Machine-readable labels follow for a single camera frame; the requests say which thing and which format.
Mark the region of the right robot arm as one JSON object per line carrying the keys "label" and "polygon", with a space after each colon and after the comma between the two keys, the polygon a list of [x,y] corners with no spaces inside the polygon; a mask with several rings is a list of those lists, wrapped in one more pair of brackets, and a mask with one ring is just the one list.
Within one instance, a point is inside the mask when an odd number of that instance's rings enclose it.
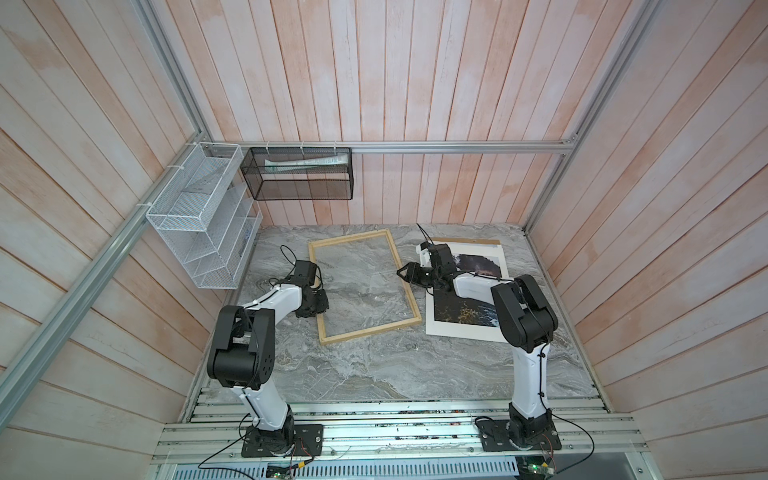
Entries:
{"label": "right robot arm", "polygon": [[486,452],[562,448],[546,394],[550,344],[558,319],[530,275],[504,278],[461,270],[450,247],[425,241],[420,260],[397,270],[408,284],[451,293],[495,308],[500,332],[513,347],[513,395],[507,419],[478,416],[474,424]]}

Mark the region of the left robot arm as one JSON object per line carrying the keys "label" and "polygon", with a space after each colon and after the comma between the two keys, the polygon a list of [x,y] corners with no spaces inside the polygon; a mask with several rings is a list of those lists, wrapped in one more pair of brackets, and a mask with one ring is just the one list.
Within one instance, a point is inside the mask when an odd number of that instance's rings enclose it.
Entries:
{"label": "left robot arm", "polygon": [[244,305],[223,307],[206,361],[209,378],[229,389],[247,408],[244,456],[284,455],[295,445],[294,417],[271,380],[276,362],[276,326],[287,315],[311,318],[329,302],[317,264],[297,260],[271,290]]}

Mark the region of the wooden picture frame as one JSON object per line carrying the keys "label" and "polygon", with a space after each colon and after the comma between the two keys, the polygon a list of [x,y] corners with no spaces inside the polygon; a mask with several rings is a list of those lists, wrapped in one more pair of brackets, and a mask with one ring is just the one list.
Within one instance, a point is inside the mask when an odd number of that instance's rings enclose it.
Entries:
{"label": "wooden picture frame", "polygon": [[308,243],[309,258],[330,271],[331,307],[317,316],[323,346],[423,324],[413,290],[396,275],[403,262],[388,229]]}

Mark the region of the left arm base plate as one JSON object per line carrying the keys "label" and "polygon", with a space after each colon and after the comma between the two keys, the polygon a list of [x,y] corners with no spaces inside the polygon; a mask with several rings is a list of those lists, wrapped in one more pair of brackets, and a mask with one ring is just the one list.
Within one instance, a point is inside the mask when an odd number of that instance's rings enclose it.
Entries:
{"label": "left arm base plate", "polygon": [[321,455],[324,426],[306,424],[266,431],[250,426],[246,429],[241,456],[243,458]]}

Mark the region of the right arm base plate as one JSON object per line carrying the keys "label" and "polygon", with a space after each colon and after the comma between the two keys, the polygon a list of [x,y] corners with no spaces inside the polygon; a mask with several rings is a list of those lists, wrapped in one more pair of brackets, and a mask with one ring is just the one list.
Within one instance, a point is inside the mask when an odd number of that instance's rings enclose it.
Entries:
{"label": "right arm base plate", "polygon": [[545,417],[521,422],[481,416],[474,419],[474,425],[485,452],[562,449],[554,423]]}

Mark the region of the waterfall photo print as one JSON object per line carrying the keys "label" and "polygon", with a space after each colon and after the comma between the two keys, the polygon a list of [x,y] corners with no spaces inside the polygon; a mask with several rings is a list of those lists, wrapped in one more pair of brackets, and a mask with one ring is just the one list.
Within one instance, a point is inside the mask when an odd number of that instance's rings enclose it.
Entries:
{"label": "waterfall photo print", "polygon": [[[502,245],[449,245],[459,270],[507,277]],[[505,343],[492,303],[430,290],[426,297],[426,334]]]}

